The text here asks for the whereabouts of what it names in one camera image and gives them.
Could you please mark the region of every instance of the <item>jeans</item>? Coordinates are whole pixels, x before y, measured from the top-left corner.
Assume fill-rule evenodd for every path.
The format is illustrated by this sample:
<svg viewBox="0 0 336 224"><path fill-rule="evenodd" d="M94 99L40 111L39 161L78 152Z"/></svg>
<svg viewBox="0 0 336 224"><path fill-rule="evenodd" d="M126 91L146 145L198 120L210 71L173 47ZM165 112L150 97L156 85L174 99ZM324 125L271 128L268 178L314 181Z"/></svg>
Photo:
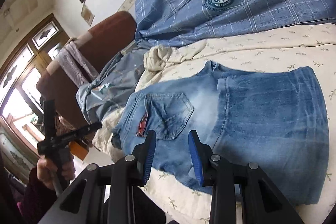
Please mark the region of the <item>jeans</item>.
<svg viewBox="0 0 336 224"><path fill-rule="evenodd" d="M157 134L153 167L187 187L195 179L188 133L232 163L257 162L292 204L320 198L329 156L324 97L310 67L283 73L226 68L209 61L196 75L130 96L112 142L130 154L148 130Z"/></svg>

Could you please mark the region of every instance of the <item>red label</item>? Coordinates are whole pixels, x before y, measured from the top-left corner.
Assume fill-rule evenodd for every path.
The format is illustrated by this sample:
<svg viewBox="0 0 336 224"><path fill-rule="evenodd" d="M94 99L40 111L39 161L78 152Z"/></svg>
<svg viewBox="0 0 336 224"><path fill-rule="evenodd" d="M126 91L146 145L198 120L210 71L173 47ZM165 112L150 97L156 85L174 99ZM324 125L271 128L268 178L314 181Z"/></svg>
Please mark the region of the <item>red label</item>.
<svg viewBox="0 0 336 224"><path fill-rule="evenodd" d="M137 136L139 137L143 137L143 133L145 131L145 128L146 128L146 123L147 123L147 117L148 117L148 114L147 112L143 115L139 125L138 125L138 131L136 133Z"/></svg>

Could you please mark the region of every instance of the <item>gray fabric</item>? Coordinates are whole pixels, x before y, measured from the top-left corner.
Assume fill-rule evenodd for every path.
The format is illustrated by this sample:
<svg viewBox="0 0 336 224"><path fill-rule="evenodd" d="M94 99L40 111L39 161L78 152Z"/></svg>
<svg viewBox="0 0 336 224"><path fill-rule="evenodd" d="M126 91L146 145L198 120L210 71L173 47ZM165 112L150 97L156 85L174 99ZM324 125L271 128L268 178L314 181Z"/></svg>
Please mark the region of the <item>gray fabric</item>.
<svg viewBox="0 0 336 224"><path fill-rule="evenodd" d="M75 60L66 48L62 48L55 60L59 63L66 75L72 82L79 88L81 85L88 83L88 80L84 77L80 69L78 68Z"/></svg>
<svg viewBox="0 0 336 224"><path fill-rule="evenodd" d="M96 69L81 54L81 52L77 49L77 46L73 41L70 41L70 43L67 44L65 46L65 48L68 52L70 52L70 54L78 62L78 64L81 67L83 67L83 69L87 72L87 74L91 78L91 80L94 80L95 78L98 77L98 72L96 71Z"/></svg>
<svg viewBox="0 0 336 224"><path fill-rule="evenodd" d="M78 88L89 83L78 68L78 64L87 72L91 80L98 77L96 69L81 54L73 41L70 41L70 43L60 50L55 60Z"/></svg>
<svg viewBox="0 0 336 224"><path fill-rule="evenodd" d="M116 54L100 75L82 85L76 94L79 107L88 123L101 122L117 108L124 107L144 72L143 48L135 48L123 56Z"/></svg>

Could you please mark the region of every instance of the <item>dark red sleeve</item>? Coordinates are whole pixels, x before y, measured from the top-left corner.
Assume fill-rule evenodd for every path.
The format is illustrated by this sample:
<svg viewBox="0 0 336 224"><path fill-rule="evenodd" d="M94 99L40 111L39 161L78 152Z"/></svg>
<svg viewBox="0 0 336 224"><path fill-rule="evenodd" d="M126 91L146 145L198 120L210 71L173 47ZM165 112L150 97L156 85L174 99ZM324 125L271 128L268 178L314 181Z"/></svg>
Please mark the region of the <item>dark red sleeve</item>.
<svg viewBox="0 0 336 224"><path fill-rule="evenodd" d="M29 174L29 183L21 205L21 213L27 224L37 224L56 201L56 193L37 179L36 168Z"/></svg>

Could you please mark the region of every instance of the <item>person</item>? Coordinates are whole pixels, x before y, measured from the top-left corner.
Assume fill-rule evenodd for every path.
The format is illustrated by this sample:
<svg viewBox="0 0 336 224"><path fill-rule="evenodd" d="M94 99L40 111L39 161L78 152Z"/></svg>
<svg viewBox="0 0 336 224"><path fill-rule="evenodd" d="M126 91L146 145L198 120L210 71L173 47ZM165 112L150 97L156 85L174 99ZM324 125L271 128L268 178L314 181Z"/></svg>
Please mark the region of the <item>person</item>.
<svg viewBox="0 0 336 224"><path fill-rule="evenodd" d="M75 168L72 160L63 166L62 175L66 180L75 178ZM37 166L29 174L25 195L22 202L16 204L5 173L0 153L0 219L1 223L10 224L38 224L44 214L56 201L57 196L53 186L52 172L56 172L56 165L42 157Z"/></svg>

